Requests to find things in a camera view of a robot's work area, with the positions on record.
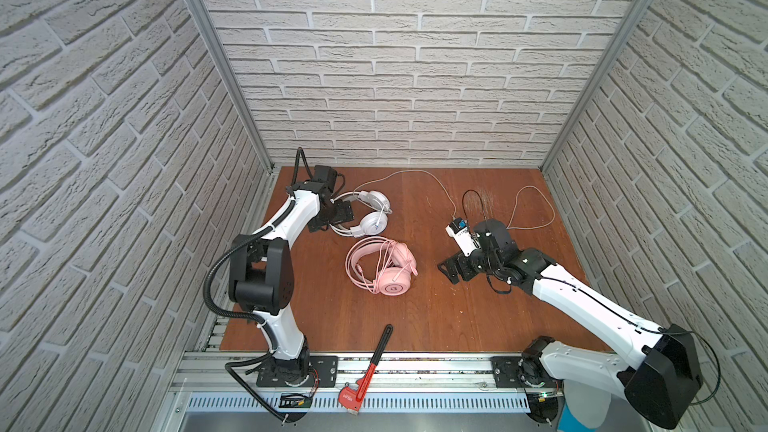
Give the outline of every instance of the brown wooden surface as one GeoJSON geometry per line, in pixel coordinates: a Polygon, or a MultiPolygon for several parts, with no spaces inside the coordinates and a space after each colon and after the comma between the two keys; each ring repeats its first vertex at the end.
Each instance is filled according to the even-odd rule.
{"type": "MultiPolygon", "coordinates": [[[[397,168],[338,168],[351,190],[381,178],[397,168]]],[[[539,187],[552,197],[540,171],[535,169],[435,168],[429,169],[445,184],[456,202],[457,216],[464,217],[461,196],[467,188],[478,190],[490,208],[489,217],[508,222],[514,195],[527,185],[539,187]]],[[[292,168],[283,168],[270,200],[270,217],[286,199],[292,168]]],[[[384,326],[395,327],[387,350],[503,352],[523,350],[539,335],[550,335],[575,347],[605,350],[606,346],[550,304],[531,298],[519,289],[509,295],[494,293],[482,275],[471,282],[452,285],[436,265],[458,251],[446,234],[453,207],[437,182],[427,174],[406,172],[364,190],[384,193],[393,214],[382,235],[405,242],[416,257],[418,276],[404,295],[373,295],[353,285],[346,276],[344,259],[358,240],[332,231],[301,233],[291,249],[296,290],[291,307],[311,350],[373,350],[384,326]]],[[[476,195],[466,197],[471,224],[482,220],[476,195]]],[[[370,209],[353,203],[356,220],[370,209]]],[[[545,224],[552,212],[532,188],[520,195],[513,225],[545,224]]],[[[551,226],[537,230],[513,230],[520,249],[536,247],[552,256],[583,281],[571,239],[559,216],[551,226]]],[[[375,263],[363,262],[366,275],[375,274],[375,263]]],[[[494,282],[496,288],[505,284],[494,282]]],[[[230,320],[221,350],[264,350],[260,330],[242,319],[230,320]]]]}

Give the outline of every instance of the white brick wall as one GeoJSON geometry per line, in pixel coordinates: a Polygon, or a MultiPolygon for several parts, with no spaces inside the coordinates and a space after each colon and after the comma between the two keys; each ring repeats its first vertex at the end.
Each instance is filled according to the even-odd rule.
{"type": "Polygon", "coordinates": [[[347,165],[522,167],[541,163],[558,128],[533,134],[562,123],[629,2],[206,0],[276,162],[298,144],[347,165]],[[456,137],[507,126],[522,136],[504,152],[456,137]],[[404,130],[442,134],[388,138],[404,130]]]}
{"type": "Polygon", "coordinates": [[[232,101],[182,0],[0,0],[0,111],[0,430],[148,430],[264,175],[232,101]]]}
{"type": "Polygon", "coordinates": [[[766,6],[654,0],[547,174],[593,283],[715,347],[698,430],[768,426],[766,6]]]}

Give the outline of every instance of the headphones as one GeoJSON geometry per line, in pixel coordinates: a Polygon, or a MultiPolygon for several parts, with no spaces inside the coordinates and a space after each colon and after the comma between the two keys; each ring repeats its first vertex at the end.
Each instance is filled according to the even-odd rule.
{"type": "Polygon", "coordinates": [[[372,294],[404,294],[411,287],[411,274],[418,275],[416,259],[408,245],[385,237],[368,237],[353,245],[344,265],[352,283],[372,294]],[[363,275],[358,262],[364,255],[376,252],[379,253],[376,278],[370,281],[363,275]]]}
{"type": "Polygon", "coordinates": [[[376,212],[371,212],[363,217],[358,226],[350,228],[331,226],[335,233],[344,237],[362,237],[363,235],[379,235],[384,232],[387,224],[387,214],[392,213],[392,209],[389,207],[389,199],[384,194],[375,190],[370,192],[364,190],[360,192],[345,192],[334,198],[333,201],[337,201],[342,197],[344,197],[343,200],[348,202],[359,200],[376,212]]]}

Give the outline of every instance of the pink headphones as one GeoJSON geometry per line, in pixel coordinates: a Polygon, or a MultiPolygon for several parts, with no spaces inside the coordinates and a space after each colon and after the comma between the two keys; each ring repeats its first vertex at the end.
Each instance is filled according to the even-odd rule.
{"type": "Polygon", "coordinates": [[[408,245],[379,236],[364,238],[353,245],[346,255],[345,266],[352,283],[372,294],[404,294],[411,287],[411,274],[418,275],[416,259],[408,250],[408,245]],[[379,262],[376,264],[376,278],[370,281],[362,274],[358,262],[362,256],[375,252],[379,253],[379,262]]]}

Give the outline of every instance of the metal corner post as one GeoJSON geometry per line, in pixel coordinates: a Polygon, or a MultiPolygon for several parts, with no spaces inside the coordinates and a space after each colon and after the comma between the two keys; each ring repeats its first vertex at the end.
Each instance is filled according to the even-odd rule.
{"type": "Polygon", "coordinates": [[[549,153],[544,158],[541,170],[546,173],[547,170],[552,168],[555,159],[560,154],[560,151],[565,147],[565,142],[568,140],[568,136],[571,135],[571,131],[576,127],[576,124],[581,119],[581,115],[589,105],[589,101],[592,99],[592,95],[598,90],[600,84],[613,69],[616,59],[621,54],[624,46],[627,45],[629,37],[634,32],[635,27],[638,26],[640,19],[643,18],[645,11],[654,0],[633,0],[630,4],[627,13],[616,28],[615,34],[610,38],[610,42],[605,47],[603,55],[600,56],[600,60],[587,80],[587,84],[581,90],[576,102],[574,103],[571,112],[563,122],[563,126],[560,129],[558,138],[554,140],[552,148],[549,149],[549,153]]]}
{"type": "Polygon", "coordinates": [[[200,36],[203,37],[203,42],[205,42],[205,45],[210,52],[210,56],[216,65],[216,69],[219,71],[219,74],[221,74],[221,81],[224,83],[226,91],[230,94],[237,115],[240,116],[240,119],[243,121],[248,137],[250,138],[251,143],[254,144],[259,161],[262,166],[264,166],[267,173],[272,174],[274,164],[270,158],[270,153],[266,150],[264,140],[261,138],[258,128],[256,128],[254,118],[250,114],[250,109],[245,101],[243,90],[240,88],[240,83],[237,81],[235,72],[232,69],[232,64],[230,64],[230,60],[226,56],[224,46],[219,40],[219,36],[216,33],[216,27],[214,26],[213,20],[210,18],[210,14],[208,14],[205,2],[203,2],[203,0],[184,1],[187,3],[187,8],[189,8],[192,19],[197,24],[197,29],[200,31],[200,36]]]}

